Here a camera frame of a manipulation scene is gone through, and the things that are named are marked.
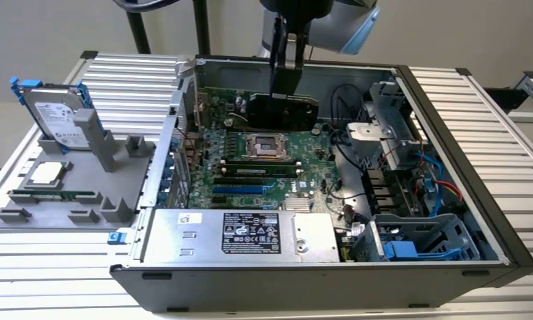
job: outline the power supply label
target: power supply label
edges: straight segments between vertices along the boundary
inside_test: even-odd
[[[280,254],[279,214],[224,213],[222,250],[228,254]]]

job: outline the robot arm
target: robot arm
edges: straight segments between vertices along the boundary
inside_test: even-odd
[[[262,0],[263,54],[271,56],[271,94],[295,94],[306,45],[356,55],[380,14],[378,0]]]

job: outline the black pcie slot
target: black pcie slot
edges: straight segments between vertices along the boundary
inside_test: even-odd
[[[263,185],[263,179],[220,177],[220,178],[214,179],[214,184],[215,185]]]
[[[212,206],[212,209],[223,209],[223,210],[263,210],[262,207],[236,207],[232,205],[220,205],[220,206]]]

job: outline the blue tab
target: blue tab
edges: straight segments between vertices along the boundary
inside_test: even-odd
[[[124,232],[111,232],[108,234],[107,243],[110,245],[126,245],[127,244],[127,234]]]
[[[384,246],[386,256],[390,259],[416,259],[418,249],[412,241],[391,241]]]
[[[38,88],[40,85],[43,85],[43,82],[42,80],[38,79],[26,79],[20,83],[22,87],[28,87],[28,88]]]
[[[434,178],[430,173],[426,174],[426,178],[424,178],[423,182],[426,184],[427,191],[430,193],[436,193],[436,188],[434,185]]]

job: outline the blue cable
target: blue cable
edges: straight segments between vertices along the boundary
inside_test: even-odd
[[[438,160],[435,160],[428,155],[424,155],[422,152],[418,152],[416,156],[422,157],[427,162],[432,163],[439,168],[439,180],[443,180],[443,173],[445,173],[443,163],[438,162]],[[428,217],[436,217],[436,215],[439,214],[439,210],[443,206],[442,202],[443,202],[443,188],[439,185],[439,192],[436,193],[435,208]]]
[[[443,253],[419,253],[419,258],[424,260],[453,260],[462,252],[462,248],[455,248]]]

